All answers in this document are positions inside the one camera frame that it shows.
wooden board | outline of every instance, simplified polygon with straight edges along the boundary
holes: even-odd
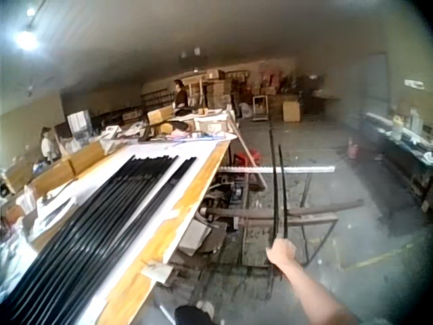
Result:
[[[132,322],[154,287],[152,280],[142,275],[141,270],[150,260],[163,260],[163,256],[172,246],[179,228],[189,216],[194,214],[195,209],[203,199],[229,143],[230,141],[225,141],[216,146],[183,197],[173,207],[173,211],[177,212],[177,217],[162,223],[117,285],[110,291],[106,299],[107,304],[97,321],[99,325],[122,325]]]
[[[74,154],[71,154],[69,161],[74,175],[81,174],[90,166],[103,159],[104,156],[104,149],[102,149],[101,142],[99,141],[93,142]]]

yellow floor line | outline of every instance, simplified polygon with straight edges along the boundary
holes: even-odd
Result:
[[[355,269],[355,268],[360,268],[360,267],[366,267],[366,266],[369,266],[369,265],[371,265],[371,264],[374,264],[374,263],[377,263],[377,262],[383,261],[383,260],[385,260],[385,259],[389,259],[389,258],[391,258],[391,257],[393,257],[393,256],[398,255],[398,254],[401,254],[401,253],[407,251],[408,249],[410,249],[410,248],[412,248],[412,247],[413,247],[413,244],[407,244],[407,245],[405,245],[402,249],[394,249],[393,251],[390,251],[390,252],[388,252],[388,253],[385,253],[385,254],[382,254],[382,255],[379,255],[379,256],[376,256],[376,257],[372,257],[372,258],[370,258],[370,259],[368,259],[368,260],[366,260],[366,261],[363,261],[363,262],[358,262],[358,263],[356,263],[356,264],[349,265],[348,267],[343,267],[342,269],[343,269],[344,271],[347,271],[347,270],[349,270],[349,269]]]

cardboard box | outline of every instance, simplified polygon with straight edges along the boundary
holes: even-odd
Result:
[[[102,148],[101,142],[96,141],[85,146],[74,154],[71,154],[69,160],[74,175],[79,175],[104,157],[105,152]]]
[[[35,189],[35,199],[46,195],[72,178],[74,178],[74,172],[69,159],[56,161],[50,169],[32,180],[31,186]]]
[[[175,113],[173,112],[172,106],[165,106],[163,108],[148,112],[147,114],[147,116],[149,117],[150,125],[168,120],[169,118],[174,117],[174,115]]]
[[[283,120],[284,122],[300,122],[299,102],[283,103]]]
[[[224,80],[225,79],[225,73],[224,71],[217,70],[217,69],[209,69],[206,71],[206,77],[208,80]]]
[[[28,184],[32,177],[32,164],[26,159],[18,161],[2,173],[2,178],[8,186],[9,191],[14,194],[18,193],[24,185]]]
[[[266,87],[265,95],[275,95],[277,93],[277,89],[275,87]]]

metal stand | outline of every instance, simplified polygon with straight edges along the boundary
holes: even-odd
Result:
[[[264,104],[264,112],[258,112],[257,101],[262,100]],[[269,106],[268,106],[268,96],[254,96],[252,98],[252,121],[269,121]]]

